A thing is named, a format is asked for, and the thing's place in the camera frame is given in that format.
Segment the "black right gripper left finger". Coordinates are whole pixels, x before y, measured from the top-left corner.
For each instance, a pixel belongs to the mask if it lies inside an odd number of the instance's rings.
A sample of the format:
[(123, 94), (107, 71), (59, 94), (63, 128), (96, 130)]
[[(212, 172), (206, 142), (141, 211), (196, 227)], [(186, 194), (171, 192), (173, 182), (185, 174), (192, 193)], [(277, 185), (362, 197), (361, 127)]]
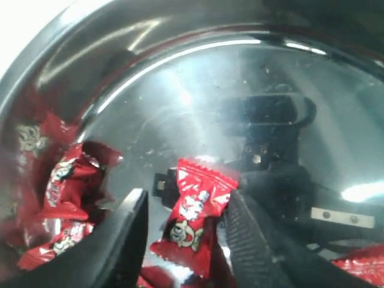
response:
[(133, 189), (87, 237), (1, 287), (135, 287), (146, 250), (148, 193)]

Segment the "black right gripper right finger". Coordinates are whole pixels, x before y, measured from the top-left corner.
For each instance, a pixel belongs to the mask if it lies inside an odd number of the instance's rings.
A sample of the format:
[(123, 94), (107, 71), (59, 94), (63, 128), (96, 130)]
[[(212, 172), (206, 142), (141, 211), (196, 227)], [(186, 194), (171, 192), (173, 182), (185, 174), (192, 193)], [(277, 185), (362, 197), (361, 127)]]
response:
[(224, 214), (238, 287), (371, 287), (295, 242), (240, 190)]

